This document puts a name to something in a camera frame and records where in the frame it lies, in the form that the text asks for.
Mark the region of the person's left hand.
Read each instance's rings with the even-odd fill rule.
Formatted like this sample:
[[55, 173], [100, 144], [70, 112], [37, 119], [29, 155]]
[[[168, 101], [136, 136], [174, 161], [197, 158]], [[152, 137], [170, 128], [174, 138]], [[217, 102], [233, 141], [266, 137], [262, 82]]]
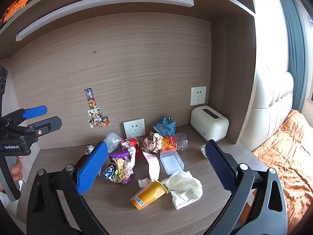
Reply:
[[11, 172], [13, 175], [13, 180], [16, 182], [19, 182], [22, 178], [22, 162], [21, 160], [23, 159], [23, 156], [17, 156], [16, 157], [16, 162], [14, 165], [11, 167]]

